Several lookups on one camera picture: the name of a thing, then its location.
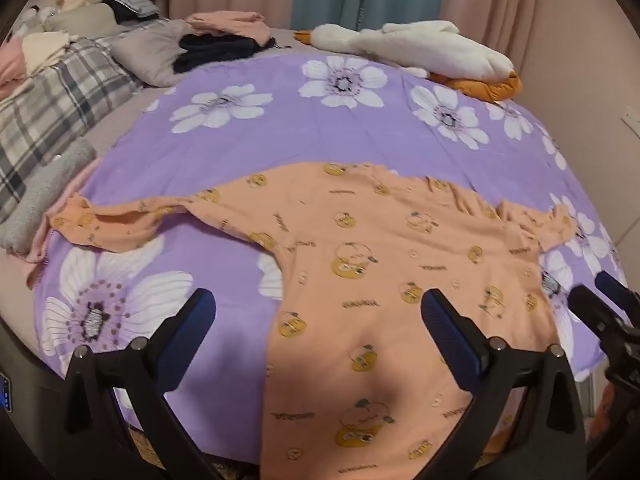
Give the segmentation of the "orange cartoon print baby garment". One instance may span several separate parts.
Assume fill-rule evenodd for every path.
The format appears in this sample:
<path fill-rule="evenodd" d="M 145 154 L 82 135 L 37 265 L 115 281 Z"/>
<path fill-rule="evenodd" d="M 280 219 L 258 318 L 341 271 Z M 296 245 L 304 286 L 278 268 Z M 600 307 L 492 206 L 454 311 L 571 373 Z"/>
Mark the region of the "orange cartoon print baby garment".
<path fill-rule="evenodd" d="M 168 214 L 255 243 L 280 266 L 266 479 L 411 479 L 435 456 L 471 398 L 422 322 L 429 289 L 517 347 L 559 339 L 539 257 L 576 236 L 562 204 L 492 206 L 434 178 L 301 162 L 184 197 L 98 206 L 75 196 L 52 224 L 76 245 L 124 252 Z"/>

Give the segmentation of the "dark navy folded clothes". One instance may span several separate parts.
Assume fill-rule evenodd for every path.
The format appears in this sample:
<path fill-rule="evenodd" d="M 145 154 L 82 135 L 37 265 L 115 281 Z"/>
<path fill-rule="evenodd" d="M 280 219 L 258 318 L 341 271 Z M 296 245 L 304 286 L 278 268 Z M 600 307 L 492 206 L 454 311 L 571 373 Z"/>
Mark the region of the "dark navy folded clothes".
<path fill-rule="evenodd" d="M 256 53 L 270 49 L 275 45 L 276 40 L 272 37 L 262 46 L 255 39 L 245 36 L 189 34 L 180 39 L 179 47 L 183 52 L 177 56 L 172 67 L 176 74 L 184 74 L 207 63 L 251 58 Z"/>

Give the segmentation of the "grey rolled towel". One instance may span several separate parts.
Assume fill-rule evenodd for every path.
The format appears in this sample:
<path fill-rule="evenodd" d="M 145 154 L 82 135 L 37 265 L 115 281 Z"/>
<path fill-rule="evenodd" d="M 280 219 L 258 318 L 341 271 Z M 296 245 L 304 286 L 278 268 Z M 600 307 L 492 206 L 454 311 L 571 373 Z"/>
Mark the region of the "grey rolled towel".
<path fill-rule="evenodd" d="M 27 255 L 46 212 L 62 196 L 70 181 L 95 159 L 96 149 L 80 138 L 41 168 L 30 179 L 20 203 L 2 223 L 1 248 Z"/>

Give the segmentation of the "white goose plush toy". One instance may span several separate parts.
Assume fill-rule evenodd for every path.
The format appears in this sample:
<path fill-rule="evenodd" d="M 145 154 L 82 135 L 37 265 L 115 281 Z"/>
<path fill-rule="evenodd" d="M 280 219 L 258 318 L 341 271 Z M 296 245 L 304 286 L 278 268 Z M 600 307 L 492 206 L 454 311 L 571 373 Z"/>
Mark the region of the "white goose plush toy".
<path fill-rule="evenodd" d="M 484 102 L 510 100 L 523 90 L 510 58 L 462 36 L 448 21 L 387 23 L 360 32 L 323 24 L 294 38 L 320 50 L 367 56 Z"/>

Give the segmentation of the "purple floral duvet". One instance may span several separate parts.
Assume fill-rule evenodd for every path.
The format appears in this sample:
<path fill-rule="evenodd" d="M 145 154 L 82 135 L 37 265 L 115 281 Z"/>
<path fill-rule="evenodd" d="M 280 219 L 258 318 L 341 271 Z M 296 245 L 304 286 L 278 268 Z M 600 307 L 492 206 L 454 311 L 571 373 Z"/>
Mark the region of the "purple floral duvet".
<path fill-rule="evenodd" d="M 98 204 L 185 196 L 294 162 L 374 162 L 538 210 L 567 206 L 578 239 L 544 257 L 552 294 L 622 274 L 611 237 L 548 131 L 512 102 L 490 105 L 362 58 L 278 55 L 209 64 L 158 96 L 109 150 L 82 192 Z M 167 221 L 129 256 L 50 239 L 36 288 L 41 356 L 64 374 L 73 350 L 122 348 L 150 336 L 196 288 L 216 298 L 216 321 L 168 396 L 209 454 L 257 463 L 268 332 L 282 296 L 260 250 Z"/>

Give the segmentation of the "grey plaid pillow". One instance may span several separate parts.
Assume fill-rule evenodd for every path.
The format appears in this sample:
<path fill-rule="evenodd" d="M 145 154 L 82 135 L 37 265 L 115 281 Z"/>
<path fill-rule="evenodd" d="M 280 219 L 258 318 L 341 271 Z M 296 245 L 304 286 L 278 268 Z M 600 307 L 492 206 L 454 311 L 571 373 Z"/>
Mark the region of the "grey plaid pillow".
<path fill-rule="evenodd" d="M 83 39 L 18 96 L 2 102 L 1 219 L 15 210 L 37 170 L 141 88 L 141 80 L 119 65 L 104 44 Z"/>

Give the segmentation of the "cream folded cloth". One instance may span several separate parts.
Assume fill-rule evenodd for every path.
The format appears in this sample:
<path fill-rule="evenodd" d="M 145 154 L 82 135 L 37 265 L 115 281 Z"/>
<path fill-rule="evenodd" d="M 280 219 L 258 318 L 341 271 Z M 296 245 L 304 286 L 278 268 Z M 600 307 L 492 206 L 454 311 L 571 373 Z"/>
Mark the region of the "cream folded cloth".
<path fill-rule="evenodd" d="M 64 58 L 66 50 L 78 39 L 68 32 L 35 32 L 23 39 L 25 74 L 35 76 Z"/>

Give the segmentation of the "pink folded garment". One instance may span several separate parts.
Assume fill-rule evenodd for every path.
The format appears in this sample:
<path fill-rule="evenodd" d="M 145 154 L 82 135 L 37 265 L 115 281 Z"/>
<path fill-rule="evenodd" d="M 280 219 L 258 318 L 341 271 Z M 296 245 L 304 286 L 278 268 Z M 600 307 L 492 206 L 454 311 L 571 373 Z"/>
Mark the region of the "pink folded garment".
<path fill-rule="evenodd" d="M 248 11 L 214 11 L 194 13 L 186 18 L 197 34 L 234 35 L 253 39 L 265 47 L 271 30 L 262 14 Z"/>

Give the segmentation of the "white wall socket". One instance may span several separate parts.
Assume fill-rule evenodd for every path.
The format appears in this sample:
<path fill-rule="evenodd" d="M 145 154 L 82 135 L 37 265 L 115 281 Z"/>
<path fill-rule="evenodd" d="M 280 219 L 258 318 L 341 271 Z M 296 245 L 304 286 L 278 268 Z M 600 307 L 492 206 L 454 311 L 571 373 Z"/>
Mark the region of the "white wall socket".
<path fill-rule="evenodd" d="M 640 114 L 637 113 L 632 107 L 626 106 L 623 114 L 620 115 L 620 120 L 636 135 L 640 138 Z"/>

